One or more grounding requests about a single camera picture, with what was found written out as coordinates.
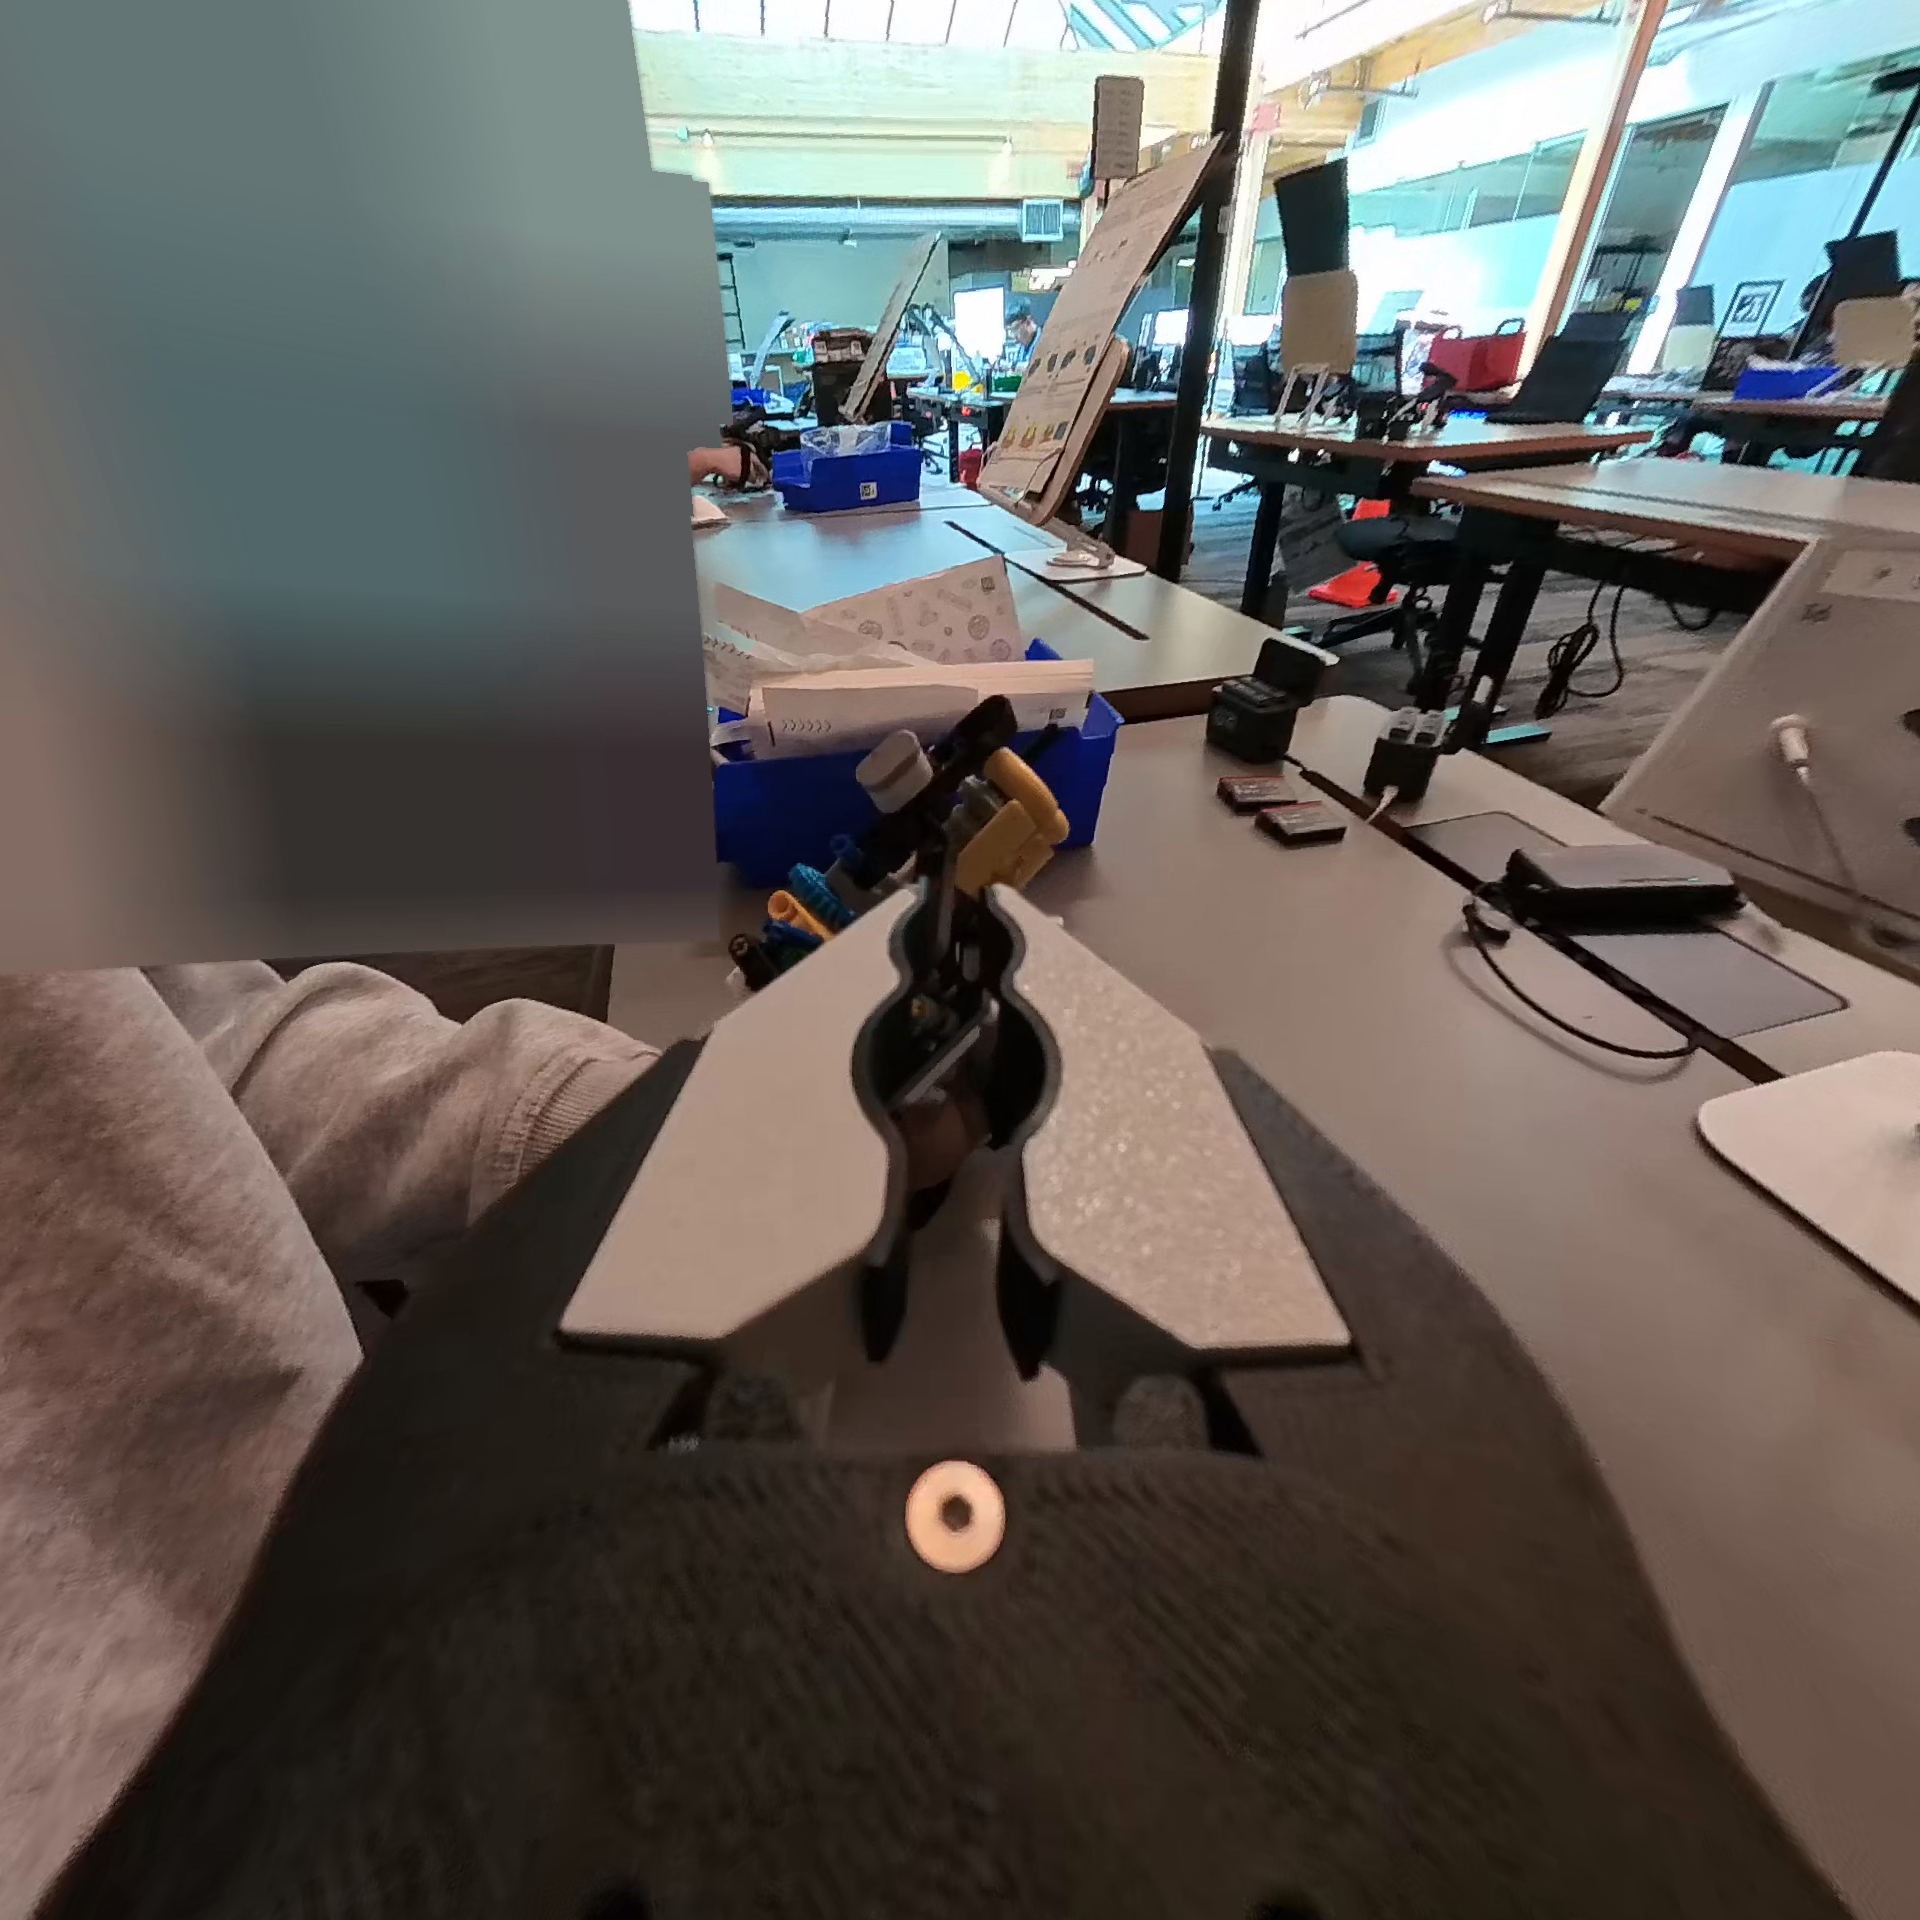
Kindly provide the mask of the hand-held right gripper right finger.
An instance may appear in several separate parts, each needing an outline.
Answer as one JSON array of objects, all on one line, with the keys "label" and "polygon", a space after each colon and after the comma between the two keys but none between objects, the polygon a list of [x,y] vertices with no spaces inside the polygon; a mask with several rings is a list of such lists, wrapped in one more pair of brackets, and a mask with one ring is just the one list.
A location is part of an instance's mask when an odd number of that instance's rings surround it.
[{"label": "hand-held right gripper right finger", "polygon": [[1056,920],[995,887],[1015,1095],[998,1311],[1023,1377],[1139,1380],[1353,1354],[1211,1050]]}]

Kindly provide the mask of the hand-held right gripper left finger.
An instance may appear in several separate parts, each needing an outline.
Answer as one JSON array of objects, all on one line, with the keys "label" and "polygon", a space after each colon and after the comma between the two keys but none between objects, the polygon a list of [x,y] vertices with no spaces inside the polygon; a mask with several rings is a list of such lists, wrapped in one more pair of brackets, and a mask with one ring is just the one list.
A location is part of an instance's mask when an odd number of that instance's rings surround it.
[{"label": "hand-held right gripper left finger", "polygon": [[920,889],[881,900],[709,1033],[561,1319],[574,1347],[858,1363],[861,1279],[903,1171],[858,1043],[906,985]]}]

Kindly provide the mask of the yellow grey lego model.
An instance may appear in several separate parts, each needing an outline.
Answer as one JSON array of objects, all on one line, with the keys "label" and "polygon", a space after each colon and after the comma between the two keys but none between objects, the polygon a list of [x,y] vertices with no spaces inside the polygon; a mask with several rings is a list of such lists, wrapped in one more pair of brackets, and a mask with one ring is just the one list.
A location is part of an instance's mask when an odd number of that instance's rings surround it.
[{"label": "yellow grey lego model", "polygon": [[923,743],[901,727],[856,768],[877,824],[856,841],[853,881],[877,904],[906,896],[889,951],[898,996],[881,1014],[867,1074],[881,1113],[910,1136],[954,1102],[999,1019],[995,889],[1023,891],[1065,844],[1065,806],[1018,752],[1006,695]]}]

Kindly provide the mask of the person's left forearm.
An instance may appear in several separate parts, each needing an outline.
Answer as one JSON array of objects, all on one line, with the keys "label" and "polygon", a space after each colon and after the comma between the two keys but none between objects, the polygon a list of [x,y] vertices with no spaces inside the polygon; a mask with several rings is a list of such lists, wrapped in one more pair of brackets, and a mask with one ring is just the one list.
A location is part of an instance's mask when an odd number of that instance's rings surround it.
[{"label": "person's left forearm", "polygon": [[199,1680],[363,1347],[659,1050],[368,968],[8,975],[3,1905],[32,1915]]}]

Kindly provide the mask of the pile of loose lego pieces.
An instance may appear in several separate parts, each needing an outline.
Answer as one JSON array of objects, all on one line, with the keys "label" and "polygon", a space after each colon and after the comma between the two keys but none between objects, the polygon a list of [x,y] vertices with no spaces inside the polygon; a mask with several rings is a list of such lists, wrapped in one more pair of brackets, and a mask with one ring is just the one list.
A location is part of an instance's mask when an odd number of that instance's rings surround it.
[{"label": "pile of loose lego pieces", "polygon": [[757,930],[739,934],[728,944],[733,995],[757,995],[775,985],[810,956],[832,944],[845,930],[898,887],[898,876],[861,876],[850,856],[831,870],[795,865],[769,900]]}]

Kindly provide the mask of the blue plastic bin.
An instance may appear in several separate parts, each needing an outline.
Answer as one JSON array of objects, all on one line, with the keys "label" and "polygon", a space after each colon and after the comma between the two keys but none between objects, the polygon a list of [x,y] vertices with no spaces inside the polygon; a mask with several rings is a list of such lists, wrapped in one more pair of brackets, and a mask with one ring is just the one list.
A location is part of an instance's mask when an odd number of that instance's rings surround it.
[{"label": "blue plastic bin", "polygon": [[878,824],[858,764],[895,731],[923,750],[991,697],[1015,710],[1015,750],[1038,766],[1069,818],[1069,849],[1096,839],[1120,713],[1093,666],[1032,642],[1013,664],[831,666],[762,680],[722,702],[712,743],[715,852],[745,883],[774,887],[801,863],[821,866],[838,838]]}]

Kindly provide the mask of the black dual charger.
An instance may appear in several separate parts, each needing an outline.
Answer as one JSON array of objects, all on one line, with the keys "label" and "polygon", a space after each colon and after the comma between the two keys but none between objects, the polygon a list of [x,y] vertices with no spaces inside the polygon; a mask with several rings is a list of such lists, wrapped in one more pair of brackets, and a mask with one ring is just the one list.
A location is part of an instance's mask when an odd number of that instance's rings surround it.
[{"label": "black dual charger", "polygon": [[1368,759],[1360,793],[1379,810],[1424,800],[1453,734],[1448,710],[1402,707],[1381,724]]}]

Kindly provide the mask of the black charging case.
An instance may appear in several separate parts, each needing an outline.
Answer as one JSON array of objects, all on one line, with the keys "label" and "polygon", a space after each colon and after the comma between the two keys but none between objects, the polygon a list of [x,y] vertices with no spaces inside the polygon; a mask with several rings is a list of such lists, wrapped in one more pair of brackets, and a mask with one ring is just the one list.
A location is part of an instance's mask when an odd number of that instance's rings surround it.
[{"label": "black charging case", "polygon": [[1214,688],[1207,746],[1251,766],[1286,762],[1299,715],[1321,697],[1336,670],[1338,656],[1306,636],[1267,636],[1255,668]]}]

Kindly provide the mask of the white instruction booklet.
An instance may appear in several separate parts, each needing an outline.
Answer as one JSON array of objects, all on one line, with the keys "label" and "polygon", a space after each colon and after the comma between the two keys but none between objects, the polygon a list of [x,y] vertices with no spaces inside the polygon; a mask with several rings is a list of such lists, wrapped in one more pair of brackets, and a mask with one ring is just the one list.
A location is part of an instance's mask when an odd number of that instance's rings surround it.
[{"label": "white instruction booklet", "polygon": [[1090,662],[1040,650],[999,560],[806,610],[720,584],[705,672],[712,746],[734,759],[861,752],[901,729],[930,740],[995,697],[1019,731],[1077,729],[1098,688]]}]

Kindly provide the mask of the black power bank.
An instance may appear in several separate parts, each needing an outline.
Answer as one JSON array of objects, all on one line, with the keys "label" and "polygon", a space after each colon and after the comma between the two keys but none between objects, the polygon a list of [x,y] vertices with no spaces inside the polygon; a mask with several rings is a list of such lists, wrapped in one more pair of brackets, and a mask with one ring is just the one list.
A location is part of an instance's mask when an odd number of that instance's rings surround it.
[{"label": "black power bank", "polygon": [[1517,850],[1499,891],[1519,920],[1578,934],[1693,929],[1745,908],[1726,870],[1657,846]]}]

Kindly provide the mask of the white printed box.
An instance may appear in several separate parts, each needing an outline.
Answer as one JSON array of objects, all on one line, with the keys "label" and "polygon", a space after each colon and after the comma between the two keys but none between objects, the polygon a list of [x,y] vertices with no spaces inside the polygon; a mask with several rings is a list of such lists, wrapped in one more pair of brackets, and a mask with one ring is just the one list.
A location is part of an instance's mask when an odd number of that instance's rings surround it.
[{"label": "white printed box", "polygon": [[1010,569],[998,553],[810,609],[802,624],[810,636],[845,641],[863,656],[936,666],[1013,664],[1032,642]]}]

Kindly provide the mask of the white stand base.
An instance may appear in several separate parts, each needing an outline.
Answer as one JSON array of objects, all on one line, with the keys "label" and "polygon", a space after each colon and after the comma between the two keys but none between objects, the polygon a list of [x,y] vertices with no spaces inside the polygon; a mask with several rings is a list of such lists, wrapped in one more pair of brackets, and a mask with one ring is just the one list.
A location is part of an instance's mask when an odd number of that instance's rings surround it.
[{"label": "white stand base", "polygon": [[1733,1172],[1919,1300],[1919,1057],[1881,1050],[1726,1094],[1696,1111]]}]

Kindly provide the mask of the black office chair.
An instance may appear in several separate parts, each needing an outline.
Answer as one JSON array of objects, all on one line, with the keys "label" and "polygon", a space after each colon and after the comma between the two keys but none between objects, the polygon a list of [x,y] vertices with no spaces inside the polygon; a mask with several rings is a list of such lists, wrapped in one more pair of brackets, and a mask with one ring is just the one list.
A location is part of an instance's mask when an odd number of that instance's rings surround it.
[{"label": "black office chair", "polygon": [[1457,540],[1459,518],[1453,513],[1349,519],[1338,537],[1341,552],[1379,578],[1359,612],[1323,630],[1323,646],[1338,650],[1385,633],[1417,666],[1439,623],[1434,595],[1445,592],[1457,571]]}]

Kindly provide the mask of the small blue bin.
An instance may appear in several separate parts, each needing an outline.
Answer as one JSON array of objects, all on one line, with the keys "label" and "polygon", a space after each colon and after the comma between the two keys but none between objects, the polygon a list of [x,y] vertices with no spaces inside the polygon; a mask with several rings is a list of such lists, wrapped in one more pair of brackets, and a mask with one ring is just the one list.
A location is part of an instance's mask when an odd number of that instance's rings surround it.
[{"label": "small blue bin", "polygon": [[770,486],[806,518],[893,510],[921,502],[923,459],[907,420],[817,425],[774,455]]}]

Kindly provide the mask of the white tilted board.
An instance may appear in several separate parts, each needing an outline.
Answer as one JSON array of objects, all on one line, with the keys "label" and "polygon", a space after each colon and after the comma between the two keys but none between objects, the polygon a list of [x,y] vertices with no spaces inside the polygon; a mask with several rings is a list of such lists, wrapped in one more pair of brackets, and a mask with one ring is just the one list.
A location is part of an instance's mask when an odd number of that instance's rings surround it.
[{"label": "white tilted board", "polygon": [[[1878,796],[1867,908],[1798,870],[1783,844],[1770,724],[1785,713],[1807,715]],[[1808,546],[1603,814],[1725,866],[1776,904],[1799,904],[1864,953],[1915,976],[1919,546]]]}]

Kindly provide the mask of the wooden top desk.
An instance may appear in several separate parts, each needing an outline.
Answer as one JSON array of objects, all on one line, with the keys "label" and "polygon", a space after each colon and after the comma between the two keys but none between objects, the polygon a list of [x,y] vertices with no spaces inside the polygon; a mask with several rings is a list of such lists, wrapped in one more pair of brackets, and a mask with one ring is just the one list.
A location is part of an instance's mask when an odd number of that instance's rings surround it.
[{"label": "wooden top desk", "polygon": [[1206,417],[1210,458],[1253,481],[1257,514],[1241,578],[1240,612],[1278,630],[1289,584],[1281,562],[1281,529],[1289,491],[1310,496],[1410,498],[1430,470],[1499,474],[1561,465],[1594,465],[1654,441],[1645,425],[1486,424],[1449,419],[1406,440],[1368,436],[1357,425],[1296,417]]},{"label": "wooden top desk", "polygon": [[1915,546],[1919,488],[1878,479],[1667,459],[1430,476],[1461,510],[1457,562],[1416,702],[1457,681],[1489,707],[1552,575],[1710,616],[1753,616],[1823,540]]}]

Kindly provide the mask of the small wooden board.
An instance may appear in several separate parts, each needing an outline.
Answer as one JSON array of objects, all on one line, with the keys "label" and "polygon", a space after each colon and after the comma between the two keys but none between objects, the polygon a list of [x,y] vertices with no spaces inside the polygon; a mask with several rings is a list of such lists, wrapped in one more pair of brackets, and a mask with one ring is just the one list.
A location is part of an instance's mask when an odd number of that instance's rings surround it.
[{"label": "small wooden board", "polygon": [[929,265],[942,248],[942,243],[945,236],[939,234],[939,230],[934,230],[921,234],[918,238],[918,246],[907,254],[906,268],[897,282],[895,292],[888,298],[886,310],[881,312],[881,322],[871,335],[871,344],[858,367],[853,385],[849,387],[849,394],[841,400],[845,425],[863,425],[867,420],[874,420],[874,410],[886,387],[888,368],[898,344],[906,314],[913,307],[921,282],[929,273]]}]

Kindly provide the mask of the large printed wooden board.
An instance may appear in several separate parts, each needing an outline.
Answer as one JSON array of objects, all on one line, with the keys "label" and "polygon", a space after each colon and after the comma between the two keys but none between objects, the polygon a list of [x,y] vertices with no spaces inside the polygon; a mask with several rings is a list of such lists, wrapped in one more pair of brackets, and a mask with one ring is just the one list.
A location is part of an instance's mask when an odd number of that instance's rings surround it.
[{"label": "large printed wooden board", "polygon": [[1120,318],[1195,210],[1226,144],[1210,136],[1109,195],[984,459],[979,491],[991,504],[1045,523],[1069,502],[1126,371]]}]

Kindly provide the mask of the black pole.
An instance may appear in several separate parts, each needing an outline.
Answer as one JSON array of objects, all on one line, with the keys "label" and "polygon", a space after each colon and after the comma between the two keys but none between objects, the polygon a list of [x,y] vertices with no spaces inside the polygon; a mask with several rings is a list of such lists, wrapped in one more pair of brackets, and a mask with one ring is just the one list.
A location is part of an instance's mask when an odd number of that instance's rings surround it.
[{"label": "black pole", "polygon": [[1159,578],[1173,586],[1184,576],[1199,444],[1214,387],[1214,340],[1231,264],[1232,201],[1241,168],[1241,142],[1257,78],[1261,15],[1261,3],[1229,3],[1223,7],[1211,112],[1216,151],[1203,175],[1203,195],[1195,204],[1199,236],[1190,291],[1190,327],[1169,431],[1159,553],[1153,567]]}]

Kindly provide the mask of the black laptop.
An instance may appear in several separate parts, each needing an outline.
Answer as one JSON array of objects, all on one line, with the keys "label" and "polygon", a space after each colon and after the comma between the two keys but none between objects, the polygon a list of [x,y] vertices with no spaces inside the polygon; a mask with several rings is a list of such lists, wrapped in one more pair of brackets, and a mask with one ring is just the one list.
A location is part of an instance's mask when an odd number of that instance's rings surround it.
[{"label": "black laptop", "polygon": [[1512,400],[1489,410],[1494,425],[1583,425],[1619,372],[1626,340],[1617,335],[1555,335]]}]

